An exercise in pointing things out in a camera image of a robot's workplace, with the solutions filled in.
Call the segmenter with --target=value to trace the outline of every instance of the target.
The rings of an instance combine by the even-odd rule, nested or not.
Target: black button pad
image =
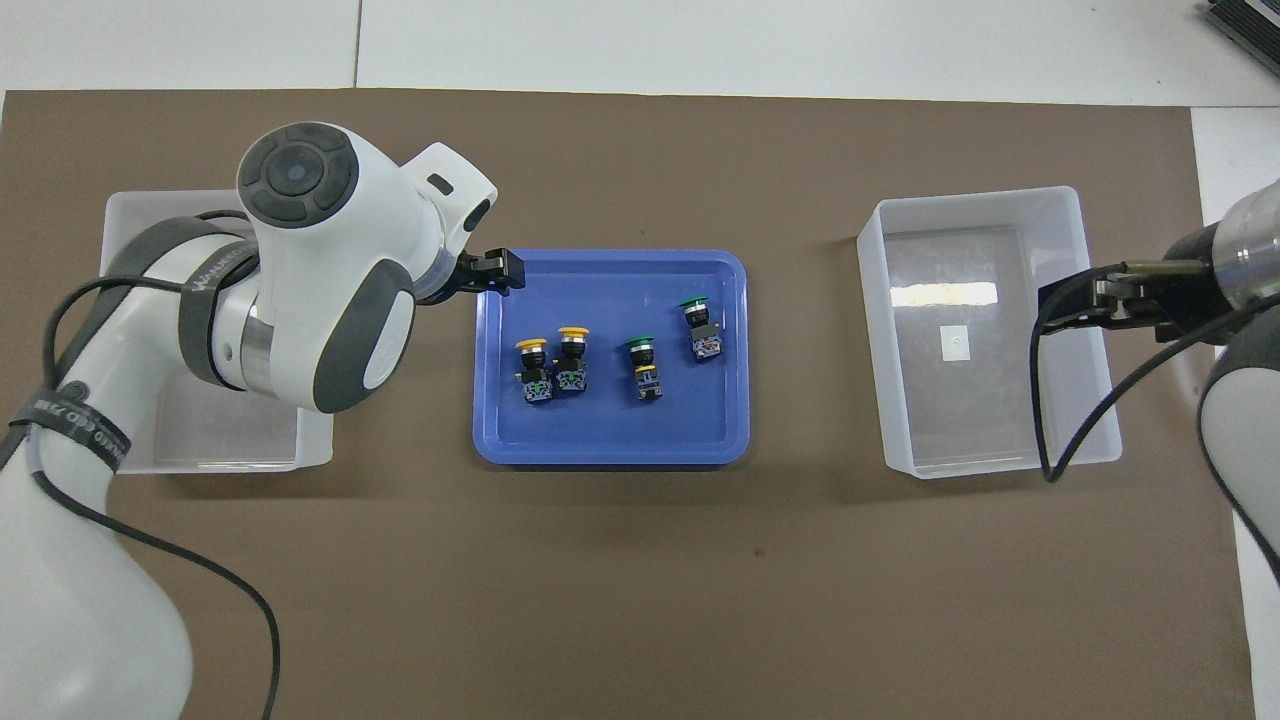
[[[259,220],[305,228],[338,213],[351,199],[360,161],[347,133],[297,123],[259,140],[239,169],[239,196]]]

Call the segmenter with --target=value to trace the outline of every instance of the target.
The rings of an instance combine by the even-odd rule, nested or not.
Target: brown table surface
[[[279,719],[1252,717],[1229,509],[1194,436],[1208,351],[1121,402],[1117,462],[924,483],[883,462],[854,243],[886,197],[1069,184],[1094,261],[1157,256],[1201,224],[1187,109],[344,90],[12,92],[4,111],[6,407],[38,382],[47,311],[96,274],[110,193],[230,187],[294,120],[397,161],[448,142],[500,190],[475,247],[723,249],[748,269],[753,438],[727,468],[488,464],[463,297],[420,310],[328,465],[115,482],[111,512],[270,598]],[[1107,347],[1116,378],[1156,350]],[[782,382],[797,364],[805,384]],[[184,717],[257,716],[256,609],[132,550],[191,632]]]

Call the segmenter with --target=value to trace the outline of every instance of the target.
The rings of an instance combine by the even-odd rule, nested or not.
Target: white floor
[[[3,0],[4,90],[461,87],[1196,108],[1204,222],[1280,177],[1280,78],[1196,0]],[[1243,530],[1257,716],[1280,592]]]

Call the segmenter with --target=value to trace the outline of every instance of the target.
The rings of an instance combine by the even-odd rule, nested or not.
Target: small electronic component
[[[640,400],[662,397],[662,383],[658,379],[658,366],[653,360],[653,336],[637,336],[626,342],[635,366],[636,395]]]
[[[567,392],[586,389],[586,336],[591,331],[579,327],[561,328],[561,354],[556,361],[556,387]]]
[[[524,370],[516,378],[525,386],[525,402],[545,402],[556,397],[556,382],[547,368],[547,340],[535,337],[516,343]]]
[[[721,354],[723,343],[719,337],[719,323],[708,323],[707,296],[695,295],[681,301],[685,309],[685,322],[689,323],[689,340],[694,359],[701,363]]]

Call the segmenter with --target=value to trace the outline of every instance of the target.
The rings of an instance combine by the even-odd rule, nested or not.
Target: white plastic bin
[[[922,479],[1038,468],[1037,288],[1089,268],[1070,187],[884,200],[858,237],[884,461]],[[1102,331],[1043,338],[1050,457],[1111,389]],[[1073,464],[1120,457],[1110,411]]]
[[[100,272],[106,272],[124,243],[154,223],[239,208],[234,190],[116,192],[106,201]],[[253,237],[247,223],[215,223]],[[163,421],[157,423],[157,416]],[[133,448],[120,473],[284,471],[329,461],[333,416],[182,374],[164,387],[151,416],[131,439]]]

